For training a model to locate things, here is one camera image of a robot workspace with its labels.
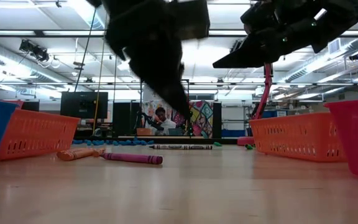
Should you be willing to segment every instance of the wooden floor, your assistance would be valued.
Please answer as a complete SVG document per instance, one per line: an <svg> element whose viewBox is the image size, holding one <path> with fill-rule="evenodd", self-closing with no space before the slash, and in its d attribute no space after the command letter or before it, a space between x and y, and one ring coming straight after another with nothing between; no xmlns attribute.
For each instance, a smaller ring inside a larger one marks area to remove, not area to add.
<svg viewBox="0 0 358 224"><path fill-rule="evenodd" d="M346 164L237 146L114 151L163 155L163 165L54 155L0 162L0 223L358 224L358 178Z"/></svg>

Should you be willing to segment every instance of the crayon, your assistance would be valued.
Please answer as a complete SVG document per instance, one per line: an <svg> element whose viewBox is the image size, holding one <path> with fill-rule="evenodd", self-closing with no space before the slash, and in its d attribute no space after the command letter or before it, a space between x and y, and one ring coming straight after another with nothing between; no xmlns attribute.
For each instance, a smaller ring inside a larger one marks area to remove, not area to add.
<svg viewBox="0 0 358 224"><path fill-rule="evenodd" d="M121 154L121 153L101 153L99 155L107 160L124 161L124 162L140 162L146 164L161 164L162 156L148 156L138 154Z"/></svg>
<svg viewBox="0 0 358 224"><path fill-rule="evenodd" d="M105 152L105 149L89 149L89 148L70 149L66 151L57 152L56 156L63 161L73 161L75 159L92 156L95 151L98 153L102 153Z"/></svg>
<svg viewBox="0 0 358 224"><path fill-rule="evenodd" d="M212 146L198 145L154 145L152 149L212 149Z"/></svg>

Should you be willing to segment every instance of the green object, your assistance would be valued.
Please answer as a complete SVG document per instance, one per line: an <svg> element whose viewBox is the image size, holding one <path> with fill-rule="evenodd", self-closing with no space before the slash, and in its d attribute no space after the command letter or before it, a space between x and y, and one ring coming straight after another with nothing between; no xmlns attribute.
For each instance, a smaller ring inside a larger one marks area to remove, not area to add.
<svg viewBox="0 0 358 224"><path fill-rule="evenodd" d="M247 150L253 150L254 147L252 147L251 145L246 144L246 149L247 149Z"/></svg>

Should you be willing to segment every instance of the purple crayon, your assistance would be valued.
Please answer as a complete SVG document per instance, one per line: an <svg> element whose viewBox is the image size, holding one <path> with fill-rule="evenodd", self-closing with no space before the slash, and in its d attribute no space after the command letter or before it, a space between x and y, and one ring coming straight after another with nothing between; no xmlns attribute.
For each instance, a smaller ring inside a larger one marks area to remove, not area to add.
<svg viewBox="0 0 358 224"><path fill-rule="evenodd" d="M141 162L147 164L161 164L162 156L148 156L139 154L121 154L121 153L102 153L100 157L107 160L125 161L125 162Z"/></svg>

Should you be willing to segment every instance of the colorful poster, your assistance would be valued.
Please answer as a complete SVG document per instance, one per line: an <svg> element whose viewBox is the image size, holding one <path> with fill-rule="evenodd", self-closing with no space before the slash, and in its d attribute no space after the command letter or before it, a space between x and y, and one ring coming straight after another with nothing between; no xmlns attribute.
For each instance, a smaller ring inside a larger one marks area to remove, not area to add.
<svg viewBox="0 0 358 224"><path fill-rule="evenodd" d="M191 124L194 135L212 138L213 105L213 102L207 101L190 102L190 111L193 112ZM185 123L185 118L176 111L173 112L172 120L177 126Z"/></svg>

